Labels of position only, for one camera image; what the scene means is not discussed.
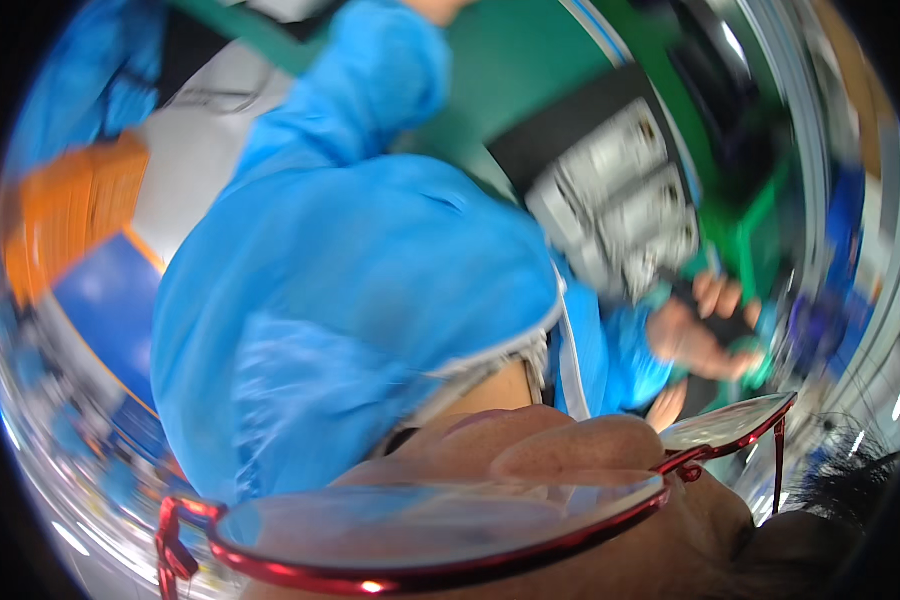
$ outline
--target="black hair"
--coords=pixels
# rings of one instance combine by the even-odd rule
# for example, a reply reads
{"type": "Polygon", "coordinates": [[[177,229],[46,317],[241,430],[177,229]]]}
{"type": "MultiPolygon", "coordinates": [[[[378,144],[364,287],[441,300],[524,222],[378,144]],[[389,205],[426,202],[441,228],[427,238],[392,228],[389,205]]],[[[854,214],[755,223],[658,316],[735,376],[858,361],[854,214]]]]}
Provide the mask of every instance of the black hair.
{"type": "Polygon", "coordinates": [[[862,437],[859,426],[833,426],[833,443],[818,450],[817,467],[800,486],[790,489],[788,505],[800,514],[781,514],[754,534],[750,545],[720,577],[709,600],[809,600],[820,598],[854,548],[863,540],[884,492],[894,476],[900,452],[888,452],[873,434],[862,437]],[[786,544],[770,543],[761,532],[790,521],[786,544]]]}

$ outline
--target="nose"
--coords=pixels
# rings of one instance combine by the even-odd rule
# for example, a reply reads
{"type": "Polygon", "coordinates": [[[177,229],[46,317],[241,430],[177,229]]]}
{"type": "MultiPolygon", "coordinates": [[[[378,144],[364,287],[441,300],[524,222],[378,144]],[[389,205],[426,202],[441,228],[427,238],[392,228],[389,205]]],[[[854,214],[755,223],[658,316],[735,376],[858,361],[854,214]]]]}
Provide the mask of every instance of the nose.
{"type": "Polygon", "coordinates": [[[643,419],[601,416],[539,433],[505,450],[490,472],[559,477],[584,471],[648,471],[664,456],[660,436],[643,419]]]}

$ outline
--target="lips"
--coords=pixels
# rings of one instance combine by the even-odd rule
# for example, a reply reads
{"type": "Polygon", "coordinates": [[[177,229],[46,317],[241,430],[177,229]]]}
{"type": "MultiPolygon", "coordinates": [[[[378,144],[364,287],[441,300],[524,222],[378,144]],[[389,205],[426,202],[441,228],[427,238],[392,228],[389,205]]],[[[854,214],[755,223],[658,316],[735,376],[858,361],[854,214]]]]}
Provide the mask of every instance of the lips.
{"type": "Polygon", "coordinates": [[[480,423],[481,421],[486,421],[487,419],[494,419],[496,417],[501,417],[504,414],[507,414],[510,412],[511,411],[503,410],[503,409],[493,409],[493,410],[489,410],[489,411],[483,411],[481,413],[470,414],[469,416],[464,417],[464,418],[460,419],[459,421],[455,422],[453,425],[451,425],[450,428],[447,429],[443,433],[443,437],[446,438],[450,434],[452,434],[456,431],[460,431],[461,429],[464,429],[465,427],[472,426],[473,424],[480,423]]]}

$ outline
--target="hand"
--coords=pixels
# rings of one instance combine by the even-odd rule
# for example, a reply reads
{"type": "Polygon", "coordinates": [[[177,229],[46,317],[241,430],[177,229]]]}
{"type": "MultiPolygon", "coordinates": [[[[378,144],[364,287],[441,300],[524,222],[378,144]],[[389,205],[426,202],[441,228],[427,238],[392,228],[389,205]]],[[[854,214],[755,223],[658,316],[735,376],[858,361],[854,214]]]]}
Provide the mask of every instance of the hand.
{"type": "MultiPolygon", "coordinates": [[[[716,313],[723,319],[733,315],[740,304],[743,289],[736,281],[712,272],[702,272],[693,282],[693,295],[699,305],[699,318],[716,313]]],[[[744,307],[744,320],[756,327],[760,302],[752,300],[744,307]]],[[[731,355],[683,302],[670,298],[647,319],[650,351],[660,360],[672,360],[706,379],[736,381],[763,360],[762,353],[739,352],[731,355]]]]}
{"type": "Polygon", "coordinates": [[[684,410],[684,402],[687,400],[687,380],[684,379],[674,386],[664,388],[656,397],[653,405],[647,413],[647,423],[656,433],[660,433],[672,426],[677,417],[684,410]]]}
{"type": "Polygon", "coordinates": [[[437,27],[446,27],[457,18],[457,13],[478,0],[403,0],[403,3],[437,27]]]}

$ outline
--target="blue panel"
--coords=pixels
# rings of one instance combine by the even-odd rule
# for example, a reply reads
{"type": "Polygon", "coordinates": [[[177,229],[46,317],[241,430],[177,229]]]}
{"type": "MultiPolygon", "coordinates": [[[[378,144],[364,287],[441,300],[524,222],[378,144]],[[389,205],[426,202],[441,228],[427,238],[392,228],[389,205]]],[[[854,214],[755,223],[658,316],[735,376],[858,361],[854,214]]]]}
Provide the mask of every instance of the blue panel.
{"type": "Polygon", "coordinates": [[[53,286],[60,306],[90,350],[151,409],[151,330],[159,283],[154,265],[118,234],[53,286]]]}
{"type": "Polygon", "coordinates": [[[144,459],[156,465],[163,457],[167,446],[163,427],[139,402],[128,396],[111,419],[114,428],[132,440],[133,450],[144,459]]]}

